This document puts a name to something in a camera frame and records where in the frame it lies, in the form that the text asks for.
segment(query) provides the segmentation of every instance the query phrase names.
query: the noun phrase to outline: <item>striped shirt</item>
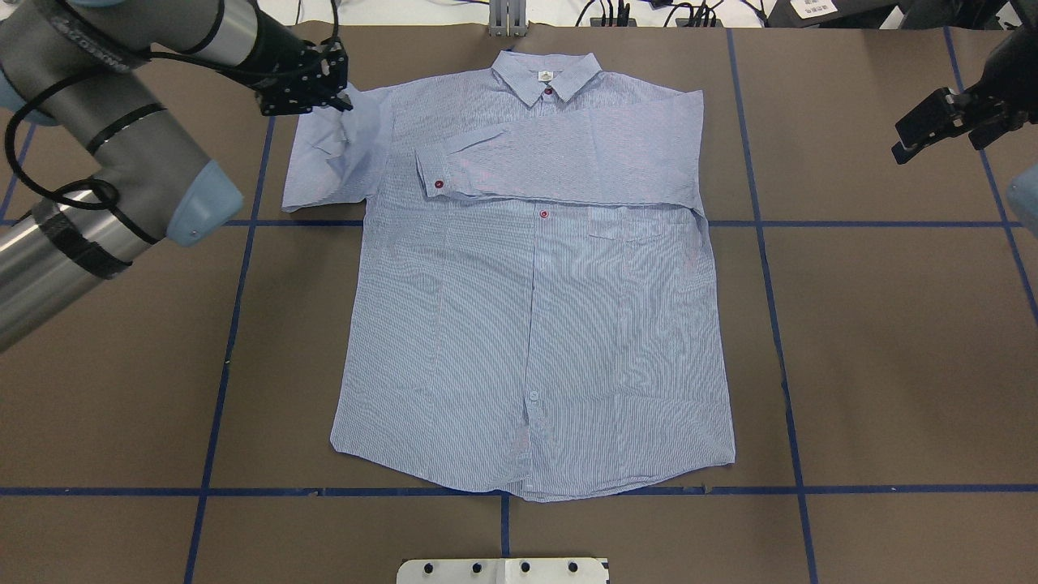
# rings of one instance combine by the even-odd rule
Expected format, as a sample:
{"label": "striped shirt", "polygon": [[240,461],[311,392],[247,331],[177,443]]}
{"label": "striped shirt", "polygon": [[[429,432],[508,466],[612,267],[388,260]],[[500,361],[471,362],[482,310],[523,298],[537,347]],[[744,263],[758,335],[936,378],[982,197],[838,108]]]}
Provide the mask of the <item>striped shirt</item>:
{"label": "striped shirt", "polygon": [[336,450],[532,501],[734,462],[702,92],[502,52],[351,96],[283,201],[367,199]]}

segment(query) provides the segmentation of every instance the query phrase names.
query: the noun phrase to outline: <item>gray robotic arm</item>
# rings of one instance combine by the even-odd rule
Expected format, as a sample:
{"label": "gray robotic arm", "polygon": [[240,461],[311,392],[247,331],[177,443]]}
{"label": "gray robotic arm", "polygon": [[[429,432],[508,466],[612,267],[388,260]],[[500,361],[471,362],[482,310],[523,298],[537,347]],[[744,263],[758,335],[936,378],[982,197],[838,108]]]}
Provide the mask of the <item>gray robotic arm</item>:
{"label": "gray robotic arm", "polygon": [[[219,165],[133,75],[152,58],[220,71],[255,90],[265,115],[352,107],[336,34],[301,40],[250,0],[25,2],[0,25],[0,105],[16,111],[8,162],[44,198],[0,237],[0,352],[164,237],[191,245],[241,208]],[[12,156],[23,118],[64,126],[101,170],[56,190],[33,182]]]}

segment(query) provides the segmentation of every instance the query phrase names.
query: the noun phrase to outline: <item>folded sleeve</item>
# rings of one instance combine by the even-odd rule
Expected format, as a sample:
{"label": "folded sleeve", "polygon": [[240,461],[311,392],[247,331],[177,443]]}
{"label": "folded sleeve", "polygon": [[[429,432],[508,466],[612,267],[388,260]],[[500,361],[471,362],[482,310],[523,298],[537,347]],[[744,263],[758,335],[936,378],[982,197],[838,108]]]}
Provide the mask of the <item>folded sleeve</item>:
{"label": "folded sleeve", "polygon": [[378,191],[392,141],[389,89],[347,92],[352,111],[316,108],[299,117],[284,182],[283,211],[358,202]]}
{"label": "folded sleeve", "polygon": [[703,91],[499,123],[416,148],[428,197],[679,204],[703,212]]}

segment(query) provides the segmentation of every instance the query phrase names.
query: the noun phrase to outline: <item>black strap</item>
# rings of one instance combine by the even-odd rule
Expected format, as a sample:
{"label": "black strap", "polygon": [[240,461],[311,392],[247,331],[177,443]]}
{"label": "black strap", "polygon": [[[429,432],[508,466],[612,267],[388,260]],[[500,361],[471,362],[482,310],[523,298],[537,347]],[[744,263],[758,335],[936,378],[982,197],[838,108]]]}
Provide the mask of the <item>black strap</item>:
{"label": "black strap", "polygon": [[116,73],[129,73],[147,62],[86,22],[65,0],[33,0],[54,30]]}
{"label": "black strap", "polygon": [[225,8],[224,0],[220,0],[216,6],[216,20],[213,21],[213,26],[210,27],[209,32],[206,33],[206,37],[199,40],[198,44],[195,45],[194,47],[191,47],[186,51],[180,51],[182,54],[193,55],[198,51],[204,49],[206,47],[209,47],[209,44],[213,41],[213,38],[216,36],[216,33],[219,32],[220,25],[223,24],[224,8]]}
{"label": "black strap", "polygon": [[134,121],[147,117],[153,113],[164,111],[165,109],[166,108],[163,107],[162,104],[147,104],[145,106],[138,107],[122,117],[119,117],[115,121],[112,121],[105,127],[104,130],[98,132],[95,136],[90,138],[90,141],[86,144],[86,151],[89,151],[90,156],[93,156],[98,151],[98,148],[101,147],[101,144],[112,139],[112,136],[118,134],[122,130],[126,130]]}
{"label": "black strap", "polygon": [[32,218],[58,250],[100,278],[112,279],[133,265],[133,261],[124,261],[112,255],[95,242],[87,241],[76,224],[50,200],[42,200],[33,206]]}

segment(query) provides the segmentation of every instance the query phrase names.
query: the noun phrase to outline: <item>shirt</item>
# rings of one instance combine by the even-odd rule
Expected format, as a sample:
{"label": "shirt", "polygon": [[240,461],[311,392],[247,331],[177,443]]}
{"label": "shirt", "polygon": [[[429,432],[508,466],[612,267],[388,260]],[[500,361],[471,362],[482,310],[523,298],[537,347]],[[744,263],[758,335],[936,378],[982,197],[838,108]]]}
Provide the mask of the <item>shirt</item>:
{"label": "shirt", "polygon": [[352,96],[283,202],[367,198],[336,450],[532,501],[734,461],[702,92],[502,52]]}

